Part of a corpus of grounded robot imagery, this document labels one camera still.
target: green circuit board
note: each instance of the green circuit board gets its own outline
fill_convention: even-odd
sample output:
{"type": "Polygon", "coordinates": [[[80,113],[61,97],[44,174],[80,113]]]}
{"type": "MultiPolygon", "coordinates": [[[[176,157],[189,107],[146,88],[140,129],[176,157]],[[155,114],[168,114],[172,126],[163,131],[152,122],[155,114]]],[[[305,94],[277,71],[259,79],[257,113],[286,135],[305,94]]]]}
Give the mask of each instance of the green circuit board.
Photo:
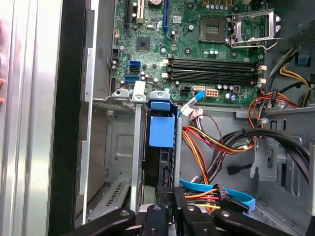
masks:
{"type": "MultiPolygon", "coordinates": [[[[251,11],[249,5],[243,4],[243,0],[209,0],[210,4],[207,5],[204,4],[204,1],[207,0],[170,0],[169,32],[175,31],[176,33],[171,40],[167,38],[163,29],[163,4],[151,6],[148,4],[149,0],[143,0],[145,1],[143,23],[131,21],[128,33],[124,25],[126,1],[116,0],[113,48],[119,51],[119,64],[111,73],[112,90],[123,87],[132,93],[133,83],[126,83],[122,86],[125,76],[138,75],[141,79],[140,73],[130,72],[129,62],[131,60],[140,61],[141,72],[144,71],[148,76],[145,78],[147,95],[154,90],[166,89],[174,102],[189,101],[194,96],[193,92],[188,95],[181,94],[182,87],[204,86],[205,89],[218,89],[218,84],[193,81],[175,84],[175,81],[163,78],[161,75],[166,72],[167,66],[163,64],[163,61],[167,59],[168,54],[177,58],[264,62],[263,49],[232,49],[225,42],[200,41],[200,24],[202,24],[203,17],[223,19],[226,26],[224,39],[228,38],[227,17],[236,10],[238,13],[251,11]]],[[[134,2],[138,3],[138,0],[131,0],[131,3],[134,2]]],[[[265,28],[266,19],[263,17],[244,20],[242,36],[244,39],[261,37],[265,34],[265,28]]],[[[219,89],[218,97],[204,97],[202,103],[247,106],[257,96],[257,89],[258,87],[255,85],[245,85],[240,87],[237,94],[233,94],[233,91],[229,89],[219,89]],[[227,99],[227,93],[230,94],[229,97],[234,95],[235,99],[227,99]]]]}

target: motherboard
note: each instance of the motherboard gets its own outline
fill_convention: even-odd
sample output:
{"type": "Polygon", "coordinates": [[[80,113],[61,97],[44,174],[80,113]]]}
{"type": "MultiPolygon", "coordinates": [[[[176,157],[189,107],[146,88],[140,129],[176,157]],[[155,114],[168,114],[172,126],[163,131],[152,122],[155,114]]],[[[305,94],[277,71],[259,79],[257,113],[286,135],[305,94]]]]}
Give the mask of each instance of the motherboard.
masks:
{"type": "MultiPolygon", "coordinates": [[[[184,103],[200,90],[207,104],[247,106],[257,96],[263,48],[232,48],[231,16],[266,9],[248,0],[116,0],[112,90],[164,90],[184,103]]],[[[242,37],[265,35],[266,18],[245,18],[242,37]]]]}

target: blue sata port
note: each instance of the blue sata port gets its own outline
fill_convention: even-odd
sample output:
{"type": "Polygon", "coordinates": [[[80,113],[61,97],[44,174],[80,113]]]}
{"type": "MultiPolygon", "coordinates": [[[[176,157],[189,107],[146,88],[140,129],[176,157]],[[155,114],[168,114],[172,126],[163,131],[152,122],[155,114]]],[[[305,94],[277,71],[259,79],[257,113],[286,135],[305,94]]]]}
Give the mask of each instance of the blue sata port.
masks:
{"type": "Polygon", "coordinates": [[[125,82],[136,82],[139,80],[139,76],[125,76],[125,82]]]}
{"type": "Polygon", "coordinates": [[[139,72],[141,68],[141,61],[131,60],[129,63],[130,72],[139,72]]]}

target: black ram slot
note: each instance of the black ram slot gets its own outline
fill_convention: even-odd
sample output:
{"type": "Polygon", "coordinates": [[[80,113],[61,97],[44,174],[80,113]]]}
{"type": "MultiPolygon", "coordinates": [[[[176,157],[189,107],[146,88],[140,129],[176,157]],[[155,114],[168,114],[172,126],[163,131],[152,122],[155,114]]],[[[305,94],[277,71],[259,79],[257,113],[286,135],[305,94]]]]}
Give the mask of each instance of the black ram slot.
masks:
{"type": "Polygon", "coordinates": [[[251,85],[253,79],[243,76],[223,76],[223,75],[207,75],[204,73],[174,73],[171,77],[174,81],[180,82],[208,82],[214,84],[238,84],[251,85]]]}
{"type": "Polygon", "coordinates": [[[182,70],[204,70],[204,71],[238,71],[238,72],[244,72],[244,73],[251,73],[254,71],[252,68],[242,68],[237,66],[209,66],[209,65],[203,65],[203,64],[189,64],[189,63],[183,63],[181,65],[169,65],[168,67],[174,68],[174,69],[182,69],[182,70]]]}
{"type": "Polygon", "coordinates": [[[256,68],[254,63],[250,62],[240,62],[240,61],[222,61],[222,60],[203,60],[203,59],[187,59],[187,58],[171,58],[169,59],[170,63],[185,63],[188,62],[190,64],[207,64],[207,65],[227,65],[227,66],[238,66],[238,67],[246,67],[246,68],[256,68]]]}
{"type": "Polygon", "coordinates": [[[253,85],[258,79],[256,64],[237,61],[170,58],[167,73],[183,82],[253,85]]]}
{"type": "Polygon", "coordinates": [[[130,24],[131,24],[131,0],[126,0],[124,26],[128,35],[130,34],[130,24]]]}

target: cpu socket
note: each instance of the cpu socket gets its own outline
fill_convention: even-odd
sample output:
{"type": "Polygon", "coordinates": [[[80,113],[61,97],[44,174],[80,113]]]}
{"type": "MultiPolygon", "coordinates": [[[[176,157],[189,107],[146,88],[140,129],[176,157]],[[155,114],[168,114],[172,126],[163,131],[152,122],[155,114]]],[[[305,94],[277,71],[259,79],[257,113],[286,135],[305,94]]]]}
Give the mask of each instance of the cpu socket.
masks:
{"type": "Polygon", "coordinates": [[[211,43],[225,42],[225,18],[202,17],[199,41],[211,43]]]}

